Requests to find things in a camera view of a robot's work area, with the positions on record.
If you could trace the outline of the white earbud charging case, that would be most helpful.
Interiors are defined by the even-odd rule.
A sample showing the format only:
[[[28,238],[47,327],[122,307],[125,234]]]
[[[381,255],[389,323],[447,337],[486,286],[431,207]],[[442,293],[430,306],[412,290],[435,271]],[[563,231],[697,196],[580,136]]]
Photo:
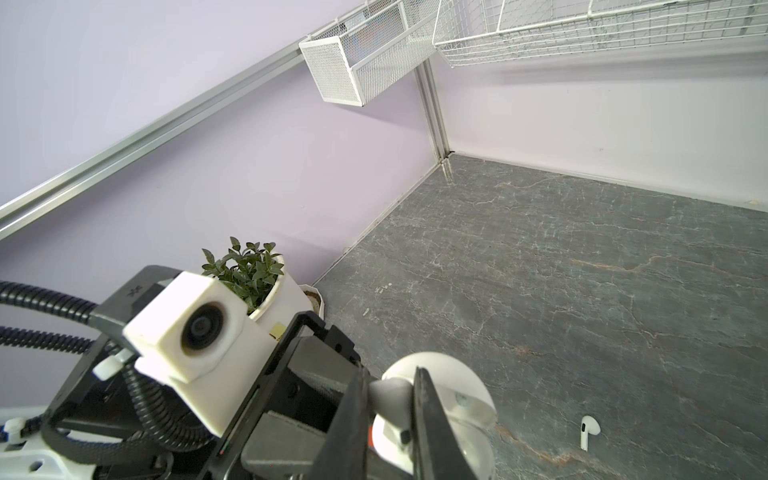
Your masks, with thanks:
[[[384,371],[381,391],[398,394],[413,383],[416,369],[428,371],[464,459],[478,479],[496,477],[488,432],[497,421],[491,395],[479,376],[460,360],[438,352],[407,355]]]

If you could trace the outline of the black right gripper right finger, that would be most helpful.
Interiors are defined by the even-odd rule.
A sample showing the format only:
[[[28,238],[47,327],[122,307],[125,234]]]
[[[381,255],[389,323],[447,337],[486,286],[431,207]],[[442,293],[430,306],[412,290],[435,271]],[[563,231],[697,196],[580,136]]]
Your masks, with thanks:
[[[415,479],[475,479],[431,376],[422,367],[414,375],[411,431]]]

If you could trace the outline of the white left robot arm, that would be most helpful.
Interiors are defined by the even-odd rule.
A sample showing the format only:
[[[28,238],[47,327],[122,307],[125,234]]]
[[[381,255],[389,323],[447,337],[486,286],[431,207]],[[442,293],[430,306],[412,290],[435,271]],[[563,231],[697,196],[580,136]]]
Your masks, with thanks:
[[[99,332],[2,330],[80,355],[43,414],[2,424],[5,479],[302,477],[360,364],[288,279],[256,313],[220,280],[157,265],[99,304],[15,282],[1,301]]]

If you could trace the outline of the white earbud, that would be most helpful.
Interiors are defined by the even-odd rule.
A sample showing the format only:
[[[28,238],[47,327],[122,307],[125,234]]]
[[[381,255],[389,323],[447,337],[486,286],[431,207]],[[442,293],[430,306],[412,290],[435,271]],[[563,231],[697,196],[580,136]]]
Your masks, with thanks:
[[[368,386],[372,410],[399,431],[412,426],[413,384],[406,379],[374,380]]]
[[[599,422],[591,415],[585,415],[581,419],[580,427],[580,449],[587,452],[589,450],[589,439],[591,436],[597,436],[601,433]]]

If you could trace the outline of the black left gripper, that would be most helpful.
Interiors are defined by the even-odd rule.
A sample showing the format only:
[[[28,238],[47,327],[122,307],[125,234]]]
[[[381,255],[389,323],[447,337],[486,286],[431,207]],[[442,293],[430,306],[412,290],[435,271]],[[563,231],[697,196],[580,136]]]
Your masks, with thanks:
[[[61,456],[100,479],[288,479],[305,475],[360,358],[311,311],[296,314],[222,437],[135,368],[123,329],[184,271],[150,265],[81,316],[100,333],[43,422]]]

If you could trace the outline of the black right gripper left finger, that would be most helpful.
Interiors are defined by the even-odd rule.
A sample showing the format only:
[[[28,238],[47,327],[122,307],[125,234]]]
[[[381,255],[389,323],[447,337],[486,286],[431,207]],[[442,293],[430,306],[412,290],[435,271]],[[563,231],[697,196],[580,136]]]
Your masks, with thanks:
[[[366,479],[370,375],[359,367],[349,382],[306,479]]]

